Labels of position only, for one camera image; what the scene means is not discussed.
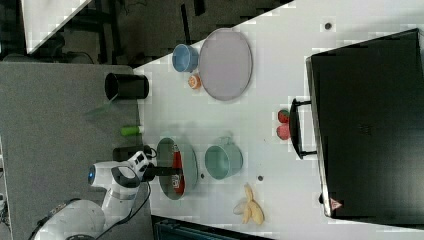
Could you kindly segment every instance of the pan handle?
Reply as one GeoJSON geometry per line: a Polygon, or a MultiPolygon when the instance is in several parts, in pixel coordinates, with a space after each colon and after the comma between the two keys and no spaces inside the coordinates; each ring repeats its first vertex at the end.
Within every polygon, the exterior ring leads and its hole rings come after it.
{"type": "Polygon", "coordinates": [[[303,101],[299,102],[293,99],[292,106],[290,108],[290,121],[289,121],[289,129],[290,129],[290,138],[293,143],[294,150],[300,159],[303,159],[304,156],[317,154],[317,151],[305,152],[302,147],[302,138],[301,138],[301,130],[299,123],[299,112],[297,108],[302,105],[309,105],[311,101],[303,101]]]}

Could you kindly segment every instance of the red ball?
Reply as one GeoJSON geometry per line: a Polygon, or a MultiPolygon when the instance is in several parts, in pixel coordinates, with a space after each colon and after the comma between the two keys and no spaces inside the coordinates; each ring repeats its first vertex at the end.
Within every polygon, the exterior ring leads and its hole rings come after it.
{"type": "Polygon", "coordinates": [[[287,140],[290,138],[290,129],[288,123],[284,123],[277,128],[277,136],[282,140],[287,140]]]}
{"type": "Polygon", "coordinates": [[[289,123],[289,111],[287,110],[280,110],[278,112],[278,121],[280,121],[280,123],[289,123]]]}

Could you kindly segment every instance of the gray mat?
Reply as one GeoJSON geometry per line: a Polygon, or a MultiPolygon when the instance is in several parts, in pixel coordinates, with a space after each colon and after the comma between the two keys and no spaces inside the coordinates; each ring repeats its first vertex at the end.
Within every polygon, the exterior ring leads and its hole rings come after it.
{"type": "MultiPolygon", "coordinates": [[[[104,78],[109,72],[132,73],[132,69],[0,64],[0,135],[14,239],[27,239],[37,221],[63,201],[81,198],[101,204],[104,191],[88,185],[88,167],[111,161],[116,147],[141,142],[124,138],[119,131],[123,125],[139,123],[135,100],[117,102],[98,115],[85,115],[107,101],[104,78]]],[[[138,204],[146,192],[143,185],[138,204]]],[[[102,239],[141,236],[153,239],[148,204],[102,239]]]]}

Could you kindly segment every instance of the red logo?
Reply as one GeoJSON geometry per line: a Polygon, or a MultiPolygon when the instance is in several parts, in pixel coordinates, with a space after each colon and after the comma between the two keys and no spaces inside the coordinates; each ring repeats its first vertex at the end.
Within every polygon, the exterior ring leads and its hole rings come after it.
{"type": "Polygon", "coordinates": [[[336,200],[330,198],[330,204],[331,204],[331,209],[332,210],[336,210],[338,208],[343,207],[343,204],[341,204],[340,202],[337,202],[336,200]]]}

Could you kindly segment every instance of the teal mug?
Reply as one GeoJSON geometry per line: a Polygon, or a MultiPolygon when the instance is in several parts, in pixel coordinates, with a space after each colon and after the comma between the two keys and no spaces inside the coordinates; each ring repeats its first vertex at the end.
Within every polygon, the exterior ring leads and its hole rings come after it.
{"type": "Polygon", "coordinates": [[[206,150],[205,165],[209,174],[218,180],[230,177],[243,166],[240,149],[231,142],[230,137],[220,138],[220,144],[206,150]]]}

